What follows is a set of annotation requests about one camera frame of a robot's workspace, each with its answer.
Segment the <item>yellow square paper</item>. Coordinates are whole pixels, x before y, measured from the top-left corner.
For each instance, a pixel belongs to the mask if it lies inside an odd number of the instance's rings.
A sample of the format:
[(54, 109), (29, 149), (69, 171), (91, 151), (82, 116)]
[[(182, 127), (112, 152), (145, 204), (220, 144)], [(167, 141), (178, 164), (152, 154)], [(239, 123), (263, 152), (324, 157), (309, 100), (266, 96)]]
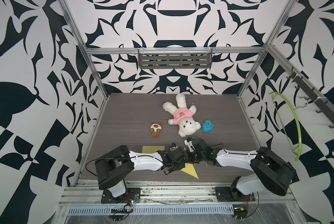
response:
[(183, 169), (181, 169), (181, 171), (188, 174), (188, 175), (191, 175), (192, 177), (194, 177), (196, 179), (199, 179), (193, 164), (186, 163), (185, 167)]

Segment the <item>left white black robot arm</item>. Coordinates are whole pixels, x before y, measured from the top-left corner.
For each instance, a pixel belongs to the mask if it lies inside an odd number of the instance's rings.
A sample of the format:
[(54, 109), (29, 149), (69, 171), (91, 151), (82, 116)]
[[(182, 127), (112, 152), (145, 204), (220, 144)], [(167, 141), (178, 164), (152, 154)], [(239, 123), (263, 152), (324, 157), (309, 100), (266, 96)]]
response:
[(152, 154), (136, 153), (122, 145), (95, 160), (100, 190), (109, 191), (113, 198), (126, 193), (124, 178), (133, 171), (162, 170), (165, 174), (185, 168), (187, 152), (178, 147)]

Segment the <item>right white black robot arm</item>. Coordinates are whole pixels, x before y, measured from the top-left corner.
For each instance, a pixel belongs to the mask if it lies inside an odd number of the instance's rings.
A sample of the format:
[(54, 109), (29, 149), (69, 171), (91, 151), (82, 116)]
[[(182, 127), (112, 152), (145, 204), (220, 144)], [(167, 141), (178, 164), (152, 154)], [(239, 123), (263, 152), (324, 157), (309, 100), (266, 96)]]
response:
[(229, 194), (234, 200), (239, 196), (266, 191), (285, 196), (289, 185), (297, 179), (292, 165), (267, 147), (254, 151), (233, 151), (211, 146), (201, 138), (190, 137), (184, 143), (188, 147), (189, 163), (203, 161), (211, 166), (236, 167), (253, 172), (248, 176), (238, 176), (232, 182)]

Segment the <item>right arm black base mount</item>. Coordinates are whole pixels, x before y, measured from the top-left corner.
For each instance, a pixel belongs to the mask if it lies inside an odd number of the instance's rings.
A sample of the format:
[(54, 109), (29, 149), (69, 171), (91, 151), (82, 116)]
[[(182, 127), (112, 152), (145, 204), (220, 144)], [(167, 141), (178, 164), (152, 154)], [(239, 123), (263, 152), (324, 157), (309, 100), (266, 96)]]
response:
[(244, 195), (237, 188), (236, 183), (241, 176), (237, 176), (229, 187), (215, 187), (215, 194), (218, 202), (249, 202), (255, 201), (253, 193)]

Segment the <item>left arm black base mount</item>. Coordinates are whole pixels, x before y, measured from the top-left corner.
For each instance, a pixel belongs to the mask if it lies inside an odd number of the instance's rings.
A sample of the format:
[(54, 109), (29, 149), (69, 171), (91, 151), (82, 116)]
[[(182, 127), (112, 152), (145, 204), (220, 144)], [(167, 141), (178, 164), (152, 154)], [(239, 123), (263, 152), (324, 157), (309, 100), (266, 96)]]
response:
[(128, 188), (126, 182), (122, 179), (115, 186), (104, 189), (101, 198), (102, 204), (139, 202), (141, 188)]

